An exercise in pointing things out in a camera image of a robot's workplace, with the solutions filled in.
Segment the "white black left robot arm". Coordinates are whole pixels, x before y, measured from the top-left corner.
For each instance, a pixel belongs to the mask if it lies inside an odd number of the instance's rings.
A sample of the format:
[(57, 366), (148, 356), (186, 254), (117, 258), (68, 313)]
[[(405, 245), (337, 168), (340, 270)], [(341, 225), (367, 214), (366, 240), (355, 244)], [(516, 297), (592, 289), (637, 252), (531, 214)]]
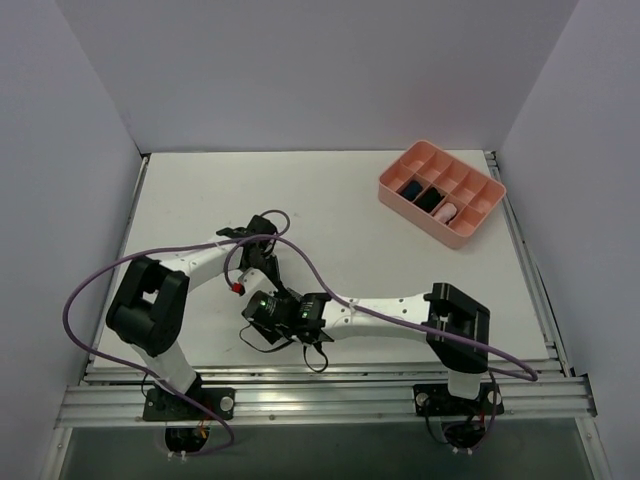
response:
[(208, 240), (209, 247), (175, 252), (158, 260), (143, 254), (129, 263), (106, 314), (107, 326), (132, 346), (159, 387), (168, 392), (166, 408), (179, 419), (190, 419), (204, 400), (201, 378), (187, 362), (178, 343), (188, 294), (206, 282), (234, 270), (239, 278), (231, 290), (243, 296), (260, 284), (283, 291), (273, 239), (246, 243), (255, 235), (281, 232), (267, 218), (270, 211), (251, 218), (245, 227), (225, 227)]

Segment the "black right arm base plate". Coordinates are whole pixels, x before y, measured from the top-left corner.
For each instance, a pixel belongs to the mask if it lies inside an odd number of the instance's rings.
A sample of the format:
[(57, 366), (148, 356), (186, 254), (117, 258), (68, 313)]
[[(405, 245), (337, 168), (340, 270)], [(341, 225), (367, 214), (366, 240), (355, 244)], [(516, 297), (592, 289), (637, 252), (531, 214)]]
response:
[(505, 412), (501, 392), (491, 382), (482, 382), (474, 399), (463, 399), (449, 393), (445, 383), (414, 384), (414, 408), (422, 417), (489, 416)]

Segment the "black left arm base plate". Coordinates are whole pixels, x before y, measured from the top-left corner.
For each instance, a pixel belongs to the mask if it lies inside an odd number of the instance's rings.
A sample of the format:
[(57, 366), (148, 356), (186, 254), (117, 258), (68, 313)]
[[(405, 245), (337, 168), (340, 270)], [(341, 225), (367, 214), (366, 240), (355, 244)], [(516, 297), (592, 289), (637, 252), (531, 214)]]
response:
[(162, 388), (151, 388), (146, 393), (142, 419), (146, 422), (179, 422), (211, 420), (212, 416), (194, 405), (197, 402), (222, 420), (234, 416), (236, 391), (228, 387), (204, 387), (196, 399), (188, 402)]

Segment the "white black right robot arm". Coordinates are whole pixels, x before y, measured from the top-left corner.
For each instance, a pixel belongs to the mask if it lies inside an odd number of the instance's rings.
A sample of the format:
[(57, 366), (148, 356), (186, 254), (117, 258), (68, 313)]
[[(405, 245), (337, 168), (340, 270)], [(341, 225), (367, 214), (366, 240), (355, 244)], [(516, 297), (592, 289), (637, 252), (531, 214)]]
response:
[(242, 274), (232, 291), (245, 297), (242, 316), (265, 340), (312, 347), (350, 338), (380, 337), (428, 345), (448, 372), (444, 400), (455, 412), (480, 400), (488, 372), (489, 311), (449, 284), (400, 298), (353, 298), (326, 289), (300, 294), (277, 285), (255, 269)]

